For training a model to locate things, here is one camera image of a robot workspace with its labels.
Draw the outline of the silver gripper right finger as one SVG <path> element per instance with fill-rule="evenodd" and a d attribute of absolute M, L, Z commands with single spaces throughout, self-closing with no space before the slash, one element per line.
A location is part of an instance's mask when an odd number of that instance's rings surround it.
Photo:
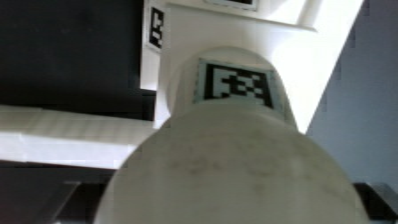
<path fill-rule="evenodd" d="M 381 182 L 358 182 L 354 187 L 370 220 L 398 224 L 398 192 L 392 186 Z"/>

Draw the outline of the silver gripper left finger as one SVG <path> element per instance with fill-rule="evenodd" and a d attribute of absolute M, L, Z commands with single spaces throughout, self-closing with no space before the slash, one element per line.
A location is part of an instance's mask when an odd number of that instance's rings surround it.
<path fill-rule="evenodd" d="M 102 182 L 65 182 L 45 207 L 24 224 L 95 224 L 106 188 Z"/>

